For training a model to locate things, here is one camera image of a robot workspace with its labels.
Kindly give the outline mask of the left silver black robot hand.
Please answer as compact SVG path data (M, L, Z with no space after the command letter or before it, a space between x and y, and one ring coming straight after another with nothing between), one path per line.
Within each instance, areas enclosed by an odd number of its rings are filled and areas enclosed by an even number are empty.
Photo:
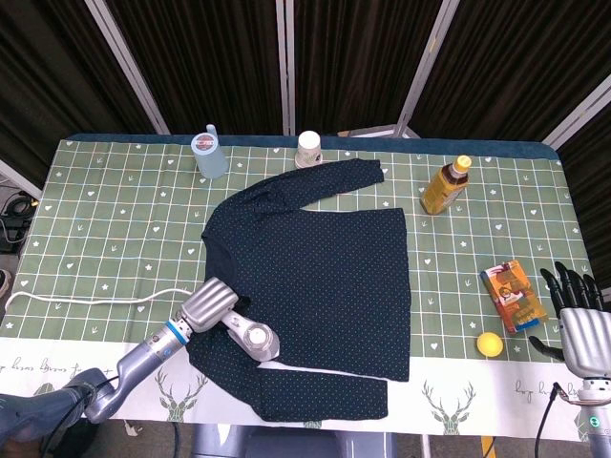
M249 326L252 322L234 311L239 299L223 281L212 277L181 305L180 318L197 333L205 332L219 322L235 328Z

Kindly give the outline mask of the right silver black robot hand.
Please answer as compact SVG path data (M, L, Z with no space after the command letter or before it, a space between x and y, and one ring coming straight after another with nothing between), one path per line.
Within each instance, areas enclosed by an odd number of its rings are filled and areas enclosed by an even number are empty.
M582 379L610 377L610 306L595 280L555 263L557 272L542 268L558 319L561 347L552 347L536 336L530 344L540 354L565 363Z

